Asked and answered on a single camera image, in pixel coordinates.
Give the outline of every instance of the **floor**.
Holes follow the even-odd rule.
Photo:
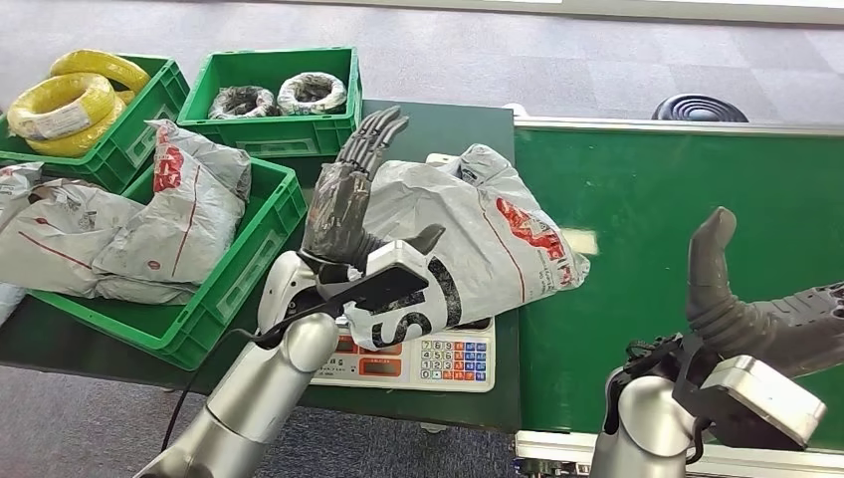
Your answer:
[[[356,45],[368,98],[646,119],[676,93],[717,96],[753,122],[844,123],[844,31],[274,3],[4,0],[0,108],[87,47],[175,57]],[[0,475],[131,476],[176,396],[0,367]],[[201,403],[192,396],[189,417]],[[512,476],[511,438],[300,409],[260,477]]]

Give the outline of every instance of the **yellow cable roll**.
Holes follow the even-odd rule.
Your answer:
[[[134,100],[134,92],[132,90],[126,90],[125,92],[114,92],[118,98],[125,104],[130,104],[132,100]]]
[[[12,132],[25,139],[57,139],[105,118],[114,100],[114,89],[102,75],[61,75],[21,94],[7,119]]]
[[[97,143],[106,131],[108,131],[111,125],[117,120],[117,117],[123,113],[125,108],[126,106],[121,100],[115,99],[111,113],[88,129],[83,129],[76,134],[62,137],[60,139],[49,139],[46,141],[27,139],[27,144],[29,144],[30,147],[35,149],[39,154],[46,154],[48,156],[82,156]]]
[[[149,75],[135,63],[97,50],[71,52],[56,60],[50,67],[51,76],[79,72],[103,75],[109,80],[125,85],[136,95],[149,82]]]

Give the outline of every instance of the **white plastic bag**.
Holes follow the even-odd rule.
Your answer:
[[[375,314],[346,308],[354,340],[383,348],[495,316],[574,289],[588,261],[574,253],[519,174],[481,144],[440,167],[388,161],[378,170],[364,226],[388,239],[439,223],[430,285]]]
[[[246,152],[178,128],[158,127],[153,190],[143,210],[104,247],[94,266],[139,281],[202,284],[231,245],[246,207]]]
[[[41,179],[43,162],[28,162],[0,168],[0,231],[22,209],[29,206],[29,195]],[[26,289],[0,283],[0,325],[15,312],[26,296]]]
[[[0,326],[12,317],[12,313],[26,297],[26,289],[0,283]]]
[[[92,261],[143,206],[67,179],[33,194],[41,200],[0,231],[0,282],[92,298],[100,278]]]
[[[193,299],[197,288],[190,284],[158,284],[128,277],[108,275],[97,282],[97,295],[106,299],[183,306]]]

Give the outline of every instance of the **black cable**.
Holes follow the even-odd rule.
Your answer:
[[[182,390],[181,396],[179,396],[179,401],[176,402],[176,407],[173,409],[173,414],[170,415],[170,424],[167,425],[167,431],[166,433],[164,433],[164,441],[161,442],[161,451],[166,450],[167,445],[170,444],[170,435],[173,434],[173,428],[176,426],[176,420],[179,417],[179,411],[181,411],[182,409],[182,404],[184,404],[184,399],[187,396],[187,392],[190,391],[190,387],[193,386],[194,380],[196,380],[196,377],[199,376],[199,370],[202,369],[202,365],[204,365],[205,362],[208,361],[208,359],[211,358],[211,356],[213,356],[215,352],[217,352],[217,348],[219,348],[221,344],[226,342],[226,339],[235,334],[240,334],[249,339],[251,342],[256,342],[260,339],[259,336],[252,335],[244,329],[232,329],[231,331],[227,332],[226,335],[223,336],[219,341],[217,341],[216,344],[214,344],[214,347],[212,347],[211,350],[208,351],[208,355],[205,356],[205,358],[199,363],[199,366],[195,370],[193,370],[190,379],[187,380],[187,384],[185,385],[184,390]]]
[[[631,342],[631,343],[627,346],[627,348],[624,350],[624,352],[626,352],[626,353],[627,353],[627,357],[628,357],[629,359],[639,359],[639,358],[640,358],[640,357],[642,357],[644,354],[638,354],[638,353],[636,353],[636,352],[634,352],[634,351],[647,351],[647,352],[652,352],[652,351],[654,351],[655,349],[656,349],[656,346],[654,346],[654,345],[652,345],[652,344],[648,344],[647,342],[642,342],[642,341],[633,341],[633,342]]]
[[[695,426],[692,429],[692,435],[695,439],[695,453],[692,456],[686,457],[686,464],[691,465],[697,463],[704,457],[704,430],[710,427],[712,421],[707,418],[695,418]]]

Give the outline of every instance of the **green crate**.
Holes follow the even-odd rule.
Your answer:
[[[152,169],[123,196],[149,202]],[[104,334],[193,370],[223,335],[307,209],[292,169],[253,159],[252,191],[235,241],[187,305],[152,306],[42,291],[30,294]]]
[[[345,112],[208,119],[208,109],[221,88],[254,85],[277,96],[286,79],[304,72],[325,72],[341,79],[348,90]],[[212,141],[244,149],[262,159],[334,156],[357,128],[362,110],[363,93],[354,48],[226,52],[208,56],[178,123]]]
[[[6,116],[0,117],[0,165],[43,161],[51,176],[77,177],[121,193],[145,168],[155,148],[155,130],[145,120],[176,120],[188,86],[176,62],[169,58],[121,55],[149,73],[149,83],[129,103],[103,137],[82,157],[37,154],[25,140],[9,136]]]

